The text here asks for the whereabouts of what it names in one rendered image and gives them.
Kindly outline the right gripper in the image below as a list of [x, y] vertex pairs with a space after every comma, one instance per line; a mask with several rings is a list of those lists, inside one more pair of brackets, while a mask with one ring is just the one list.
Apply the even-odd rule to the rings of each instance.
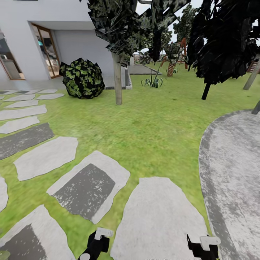
[[188, 239], [188, 247], [192, 250], [194, 257], [200, 257], [202, 260], [218, 260], [217, 245], [210, 244], [210, 250], [206, 251], [200, 246], [200, 243], [192, 243]]

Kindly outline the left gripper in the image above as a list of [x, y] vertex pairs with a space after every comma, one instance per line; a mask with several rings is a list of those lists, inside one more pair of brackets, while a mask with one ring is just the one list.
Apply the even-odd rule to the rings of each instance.
[[95, 234], [92, 233], [89, 236], [87, 247], [90, 247], [91, 245], [96, 246], [98, 249], [99, 255], [100, 255], [100, 252], [108, 252], [109, 240], [110, 239], [105, 237], [104, 235], [102, 236], [102, 238], [100, 240], [95, 239]]

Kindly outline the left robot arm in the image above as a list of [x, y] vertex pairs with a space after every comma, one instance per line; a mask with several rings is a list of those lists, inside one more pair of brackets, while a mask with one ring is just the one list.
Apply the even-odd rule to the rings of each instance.
[[107, 236], [112, 237], [113, 235], [113, 230], [98, 227], [95, 234], [90, 234], [88, 248], [79, 256], [78, 260], [96, 260], [100, 252], [108, 252], [110, 239]]

